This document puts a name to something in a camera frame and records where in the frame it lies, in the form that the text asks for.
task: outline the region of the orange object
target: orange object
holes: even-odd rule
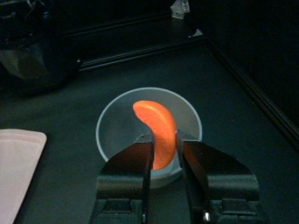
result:
[[[170,110],[155,101],[138,101],[135,115],[154,132],[154,170],[162,170],[174,160],[177,125]]]

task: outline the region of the dark background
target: dark background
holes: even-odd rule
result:
[[[66,32],[170,11],[174,0],[58,0],[55,3],[52,24],[58,32]],[[190,5],[190,26],[201,27],[234,57],[298,126],[299,2],[190,0]],[[2,6],[2,14],[8,11],[26,14],[28,7],[26,3]]]
[[[299,125],[299,2],[191,0],[191,18]]]

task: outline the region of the white paper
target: white paper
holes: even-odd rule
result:
[[[12,224],[32,180],[47,137],[42,132],[0,129],[0,223]]]

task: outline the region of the white bowl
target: white bowl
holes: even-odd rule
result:
[[[123,93],[106,107],[98,119],[98,149],[106,161],[113,158],[137,139],[151,132],[139,121],[134,111],[138,101],[162,103],[173,113],[178,130],[202,140],[202,120],[193,105],[175,92],[158,88],[142,87]],[[182,174],[178,155],[170,165],[151,173],[151,188],[166,186]]]

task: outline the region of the dark table surface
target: dark table surface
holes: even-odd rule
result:
[[[0,128],[48,137],[15,223],[89,223],[105,164],[95,139],[99,115],[115,97],[141,87],[167,88],[190,101],[203,142],[257,174],[271,223],[298,223],[298,152],[203,44],[82,73],[48,94],[0,96]],[[150,203],[151,223],[189,223],[181,179],[151,191]]]

